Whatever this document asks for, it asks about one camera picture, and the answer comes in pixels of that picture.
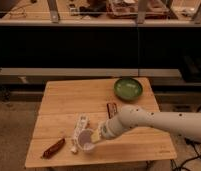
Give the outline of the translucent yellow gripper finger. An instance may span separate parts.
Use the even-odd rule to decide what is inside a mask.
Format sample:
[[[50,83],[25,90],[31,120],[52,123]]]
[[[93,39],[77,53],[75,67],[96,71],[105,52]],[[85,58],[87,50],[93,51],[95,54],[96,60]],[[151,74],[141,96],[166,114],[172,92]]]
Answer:
[[[97,143],[99,141],[100,141],[100,133],[98,131],[94,131],[93,134],[91,135],[91,142]]]

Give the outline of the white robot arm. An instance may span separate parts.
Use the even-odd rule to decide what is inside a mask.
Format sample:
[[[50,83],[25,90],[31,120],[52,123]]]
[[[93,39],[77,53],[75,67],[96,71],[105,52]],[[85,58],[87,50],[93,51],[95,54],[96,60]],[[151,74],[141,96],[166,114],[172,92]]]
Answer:
[[[121,107],[115,116],[102,122],[91,141],[115,139],[136,127],[152,127],[201,142],[201,113],[149,112],[133,105]]]

